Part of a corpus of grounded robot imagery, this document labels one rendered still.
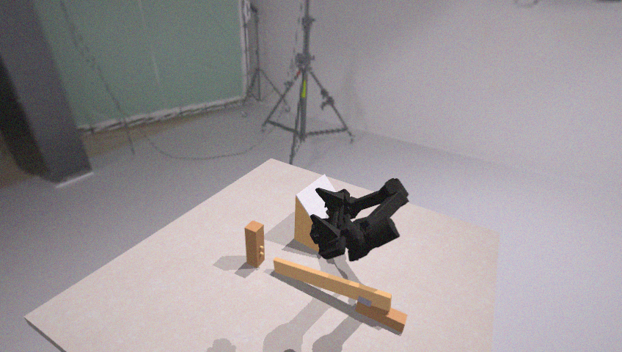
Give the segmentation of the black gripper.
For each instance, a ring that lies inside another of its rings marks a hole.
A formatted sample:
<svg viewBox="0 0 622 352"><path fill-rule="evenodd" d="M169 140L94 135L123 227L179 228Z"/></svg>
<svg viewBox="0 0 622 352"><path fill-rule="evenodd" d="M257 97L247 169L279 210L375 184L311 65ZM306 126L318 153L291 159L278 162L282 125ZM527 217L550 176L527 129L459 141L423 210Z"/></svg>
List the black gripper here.
<svg viewBox="0 0 622 352"><path fill-rule="evenodd" d="M350 193L346 189L333 192L323 188L316 188L315 191L325 202L324 207L334 212L330 223L315 214L310 215L320 236L318 253L324 259L345 254L345 248L357 245L362 237L360 224L354 224L349 213L343 215L343 208L349 205Z"/></svg>

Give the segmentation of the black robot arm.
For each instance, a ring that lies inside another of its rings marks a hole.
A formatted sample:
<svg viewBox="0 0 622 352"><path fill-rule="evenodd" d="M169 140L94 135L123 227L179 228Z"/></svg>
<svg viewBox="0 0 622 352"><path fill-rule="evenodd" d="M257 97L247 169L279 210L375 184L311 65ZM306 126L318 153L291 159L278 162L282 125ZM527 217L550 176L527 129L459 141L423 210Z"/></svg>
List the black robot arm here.
<svg viewBox="0 0 622 352"><path fill-rule="evenodd" d="M351 248L346 247L349 261L358 260L367 255L371 249L400 237L400 233L390 216L399 207L409 202L408 195L408 191L399 179L392 178L378 191L358 199L350 197L348 207L343 208L343 215L349 213L351 219L355 219L361 210L380 205L368 216L353 221L354 224L360 224L362 237L357 245Z"/></svg>

